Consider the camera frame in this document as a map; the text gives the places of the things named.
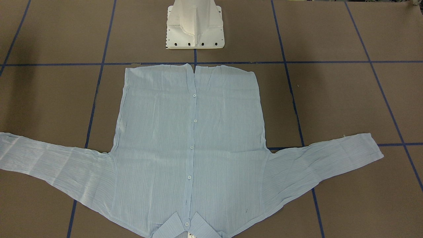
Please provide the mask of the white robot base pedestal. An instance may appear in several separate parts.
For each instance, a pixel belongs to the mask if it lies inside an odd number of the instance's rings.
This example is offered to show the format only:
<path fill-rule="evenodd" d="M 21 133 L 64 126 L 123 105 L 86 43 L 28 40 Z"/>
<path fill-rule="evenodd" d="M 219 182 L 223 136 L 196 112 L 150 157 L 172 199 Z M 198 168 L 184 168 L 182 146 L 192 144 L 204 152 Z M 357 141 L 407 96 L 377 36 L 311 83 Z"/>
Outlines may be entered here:
<path fill-rule="evenodd" d="M 214 0 L 176 0 L 167 9 L 167 49 L 221 49 L 222 8 Z"/>

